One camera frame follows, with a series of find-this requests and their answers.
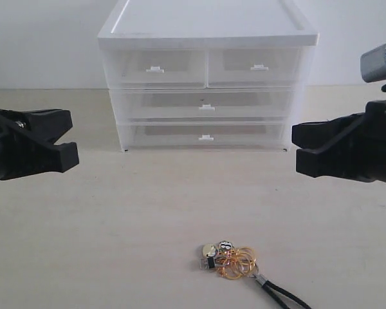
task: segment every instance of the drawer handle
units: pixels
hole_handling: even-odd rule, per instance
[[[216,108],[211,106],[210,104],[203,104],[202,106],[199,107],[200,111],[215,111]]]
[[[264,66],[263,64],[255,64],[250,68],[252,71],[268,71],[269,67]]]
[[[146,70],[147,73],[165,73],[164,69],[161,69],[159,66],[151,66],[150,69]]]
[[[213,140],[214,140],[214,137],[211,137],[210,135],[202,135],[201,137],[199,137],[200,142],[204,142],[204,141],[211,142]]]

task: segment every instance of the transparent drawer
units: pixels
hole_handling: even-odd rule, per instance
[[[117,126],[124,151],[132,147],[265,147],[282,149],[284,124],[129,124]]]
[[[204,88],[206,54],[193,50],[105,50],[111,89]]]
[[[289,86],[302,76],[303,48],[212,50],[208,56],[208,86]]]
[[[176,90],[128,93],[111,90],[116,122],[139,118],[285,117],[295,97],[293,88]]]

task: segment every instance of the lanyard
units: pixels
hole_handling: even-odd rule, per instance
[[[252,248],[235,248],[229,241],[221,241],[218,244],[207,244],[203,246],[203,258],[201,268],[215,270],[221,277],[227,279],[240,279],[252,277],[257,284],[282,308],[290,307],[279,297],[281,294],[304,309],[311,307],[289,291],[275,285],[259,273],[256,264],[256,255]]]

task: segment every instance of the keychain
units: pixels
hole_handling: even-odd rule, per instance
[[[221,277],[240,279],[252,277],[261,288],[283,309],[290,309],[277,295],[280,293],[305,309],[311,309],[297,296],[275,285],[262,274],[256,264],[256,255],[252,248],[235,248],[230,241],[221,241],[218,244],[209,243],[203,246],[203,258],[200,262],[202,269],[215,270]]]

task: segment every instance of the beige table surface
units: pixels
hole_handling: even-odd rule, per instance
[[[304,120],[361,112],[377,86],[309,88]],[[295,153],[120,153],[106,90],[0,91],[72,110],[66,174],[0,182],[0,309],[277,308],[198,269],[229,239],[313,308],[386,308],[386,184],[296,174]]]

